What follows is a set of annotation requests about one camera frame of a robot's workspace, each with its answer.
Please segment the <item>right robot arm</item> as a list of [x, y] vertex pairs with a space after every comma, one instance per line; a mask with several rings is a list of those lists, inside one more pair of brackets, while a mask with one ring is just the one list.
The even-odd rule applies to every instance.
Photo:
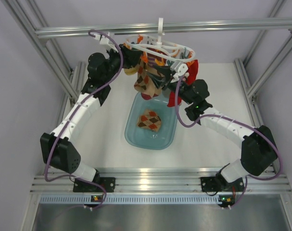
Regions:
[[195, 124], [207, 127], [241, 149], [240, 158], [222, 167], [214, 176], [214, 192], [227, 191], [235, 181], [247, 176], [258, 179], [268, 166], [279, 159], [270, 129], [266, 126], [253, 128], [216, 110], [206, 100], [210, 93], [203, 79], [188, 83], [189, 70], [186, 64], [155, 65], [154, 69], [155, 72], [149, 73], [154, 85], [171, 90], [175, 100], [182, 99], [188, 105], [185, 112], [192, 124], [183, 124], [184, 127], [190, 128]]

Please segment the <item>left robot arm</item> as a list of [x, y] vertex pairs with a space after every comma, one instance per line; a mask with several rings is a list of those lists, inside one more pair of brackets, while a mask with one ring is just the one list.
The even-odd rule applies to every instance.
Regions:
[[77, 102], [65, 119], [51, 132], [40, 137], [44, 178], [47, 182], [54, 179], [48, 177], [49, 167], [65, 172], [65, 176], [75, 178], [90, 191], [101, 188], [100, 173], [87, 165], [74, 143], [92, 115], [103, 105], [111, 87], [122, 69], [136, 67], [143, 54], [142, 51], [117, 45], [107, 50], [108, 57], [96, 52], [88, 58], [88, 79], [78, 97]]

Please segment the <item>beige argyle sock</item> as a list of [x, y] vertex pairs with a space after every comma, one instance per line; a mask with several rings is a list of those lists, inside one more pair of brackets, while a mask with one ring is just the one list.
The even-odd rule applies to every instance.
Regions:
[[153, 81], [147, 74], [147, 64], [144, 61], [140, 61], [139, 69], [137, 72], [137, 80], [134, 84], [134, 89], [138, 92], [144, 92], [148, 85], [153, 85]]
[[162, 120], [159, 115], [150, 109], [145, 111], [138, 117], [137, 127], [142, 129], [158, 132], [162, 126]]

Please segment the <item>white round clip hanger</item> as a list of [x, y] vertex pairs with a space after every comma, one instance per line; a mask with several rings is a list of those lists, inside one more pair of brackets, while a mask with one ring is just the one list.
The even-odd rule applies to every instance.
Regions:
[[168, 61], [191, 62], [196, 56], [196, 52], [187, 46], [163, 40], [164, 19], [158, 19], [157, 37], [147, 34], [138, 34], [127, 37], [124, 45], [129, 49], [142, 51], [144, 54], [152, 54]]

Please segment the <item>yellow sock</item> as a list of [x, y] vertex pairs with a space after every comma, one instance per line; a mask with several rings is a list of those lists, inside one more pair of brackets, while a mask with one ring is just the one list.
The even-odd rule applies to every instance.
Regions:
[[124, 73], [127, 75], [127, 76], [131, 76], [131, 75], [134, 75], [138, 72], [138, 68], [136, 67], [132, 67], [132, 68], [128, 68], [128, 69], [124, 69]]

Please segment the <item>beige purple striped sock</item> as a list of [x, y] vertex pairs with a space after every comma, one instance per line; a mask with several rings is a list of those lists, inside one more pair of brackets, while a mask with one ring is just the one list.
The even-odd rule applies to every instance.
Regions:
[[161, 92], [162, 90], [158, 89], [155, 85], [148, 85], [146, 90], [141, 93], [141, 97], [147, 101], [154, 97], [159, 96]]

